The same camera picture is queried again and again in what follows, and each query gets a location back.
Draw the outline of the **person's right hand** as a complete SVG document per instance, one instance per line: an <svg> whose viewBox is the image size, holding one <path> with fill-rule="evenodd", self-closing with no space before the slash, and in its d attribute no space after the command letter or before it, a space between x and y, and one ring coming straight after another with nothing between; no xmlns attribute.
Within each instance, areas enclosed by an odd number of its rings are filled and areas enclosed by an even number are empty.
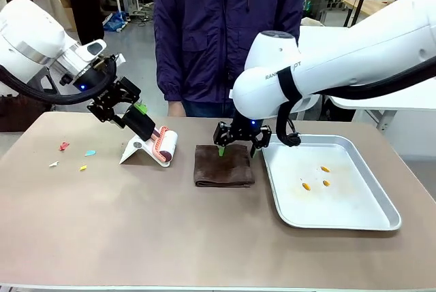
<svg viewBox="0 0 436 292"><path fill-rule="evenodd" d="M168 116L186 117L186 111L181 101L168 102Z"/></svg>

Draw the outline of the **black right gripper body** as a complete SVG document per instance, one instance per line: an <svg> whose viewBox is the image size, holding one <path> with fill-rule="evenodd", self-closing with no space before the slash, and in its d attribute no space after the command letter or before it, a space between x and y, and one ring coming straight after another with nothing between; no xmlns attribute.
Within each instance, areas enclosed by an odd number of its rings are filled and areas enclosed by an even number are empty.
<svg viewBox="0 0 436 292"><path fill-rule="evenodd" d="M254 141L261 135L263 120L234 117L230 124L229 136L234 141Z"/></svg>

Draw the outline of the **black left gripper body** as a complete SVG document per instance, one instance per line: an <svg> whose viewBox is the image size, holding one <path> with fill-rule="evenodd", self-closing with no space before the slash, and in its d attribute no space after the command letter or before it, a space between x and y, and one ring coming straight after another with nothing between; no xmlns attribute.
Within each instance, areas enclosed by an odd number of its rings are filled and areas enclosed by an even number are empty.
<svg viewBox="0 0 436 292"><path fill-rule="evenodd" d="M81 76L77 77L73 86L80 91L81 100L74 102L74 104L93 101L95 105L106 107L107 103L104 101L104 97L116 79L116 68L115 60L96 61ZM88 96L90 90L101 87L104 89L98 94L86 99L83 97L83 95Z"/></svg>

